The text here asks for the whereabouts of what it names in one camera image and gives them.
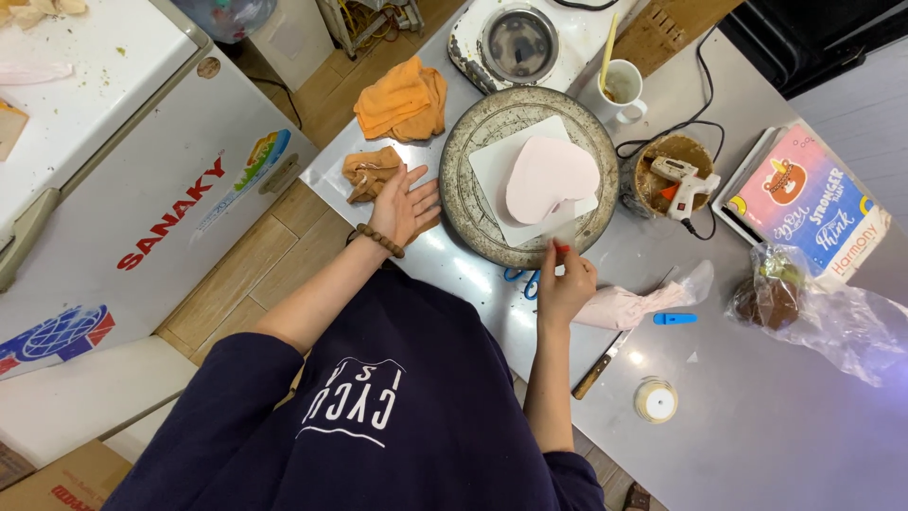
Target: black appliance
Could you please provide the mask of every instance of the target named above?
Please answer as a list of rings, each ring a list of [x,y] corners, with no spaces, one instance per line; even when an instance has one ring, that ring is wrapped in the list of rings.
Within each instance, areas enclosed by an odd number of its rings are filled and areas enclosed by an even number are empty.
[[[791,99],[908,35],[908,1],[749,0],[719,29]]]

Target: white mug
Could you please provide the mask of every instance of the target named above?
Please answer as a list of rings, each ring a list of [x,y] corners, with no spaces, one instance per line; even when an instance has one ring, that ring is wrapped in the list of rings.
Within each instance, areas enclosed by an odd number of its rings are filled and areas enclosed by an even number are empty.
[[[615,97],[612,101],[599,89],[599,75],[602,71],[596,73],[587,86],[583,87],[577,100],[592,112],[602,124],[607,123],[613,118],[619,123],[632,125],[646,115],[646,103],[640,100],[640,94],[643,92],[643,76],[637,70],[637,67],[627,60],[613,60],[608,63],[608,73],[606,74],[606,89]],[[640,110],[640,115],[628,117],[624,111],[629,106],[635,106]]]

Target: scissors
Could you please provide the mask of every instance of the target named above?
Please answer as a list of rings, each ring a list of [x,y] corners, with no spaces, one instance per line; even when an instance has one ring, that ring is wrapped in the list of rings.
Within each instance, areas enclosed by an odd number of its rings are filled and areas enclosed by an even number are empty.
[[[523,270],[517,270],[516,274],[514,274],[513,276],[509,276],[508,273],[510,273],[512,271],[515,271],[515,270],[513,270],[511,268],[505,268],[505,280],[508,282],[514,282],[517,279],[521,278],[523,276],[523,274],[526,273]],[[533,294],[531,295],[529,293],[529,291],[530,291],[530,288],[533,287],[534,284],[536,285],[536,288],[533,290]],[[535,300],[536,296],[538,294],[539,294],[539,270],[536,270],[533,272],[533,275],[529,278],[529,282],[527,282],[527,286],[523,288],[523,296],[525,296],[527,298],[527,300]]]

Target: yellow stick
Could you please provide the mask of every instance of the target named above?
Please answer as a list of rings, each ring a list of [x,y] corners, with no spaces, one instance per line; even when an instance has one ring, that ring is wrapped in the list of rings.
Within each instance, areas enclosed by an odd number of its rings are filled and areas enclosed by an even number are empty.
[[[612,16],[612,27],[608,31],[608,40],[606,41],[606,52],[602,55],[602,71],[599,72],[599,90],[606,92],[606,73],[608,72],[608,63],[612,60],[612,46],[615,45],[615,32],[618,28],[618,14]]]

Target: glue gun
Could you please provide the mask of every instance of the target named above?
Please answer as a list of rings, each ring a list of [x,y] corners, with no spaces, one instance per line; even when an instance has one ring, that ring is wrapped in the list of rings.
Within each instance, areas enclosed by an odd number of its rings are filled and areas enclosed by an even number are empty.
[[[701,179],[696,176],[698,168],[681,160],[657,156],[653,160],[650,170],[665,179],[678,183],[678,189],[666,215],[679,222],[690,218],[690,213],[694,208],[695,194],[709,195],[719,187],[718,175],[710,174]]]

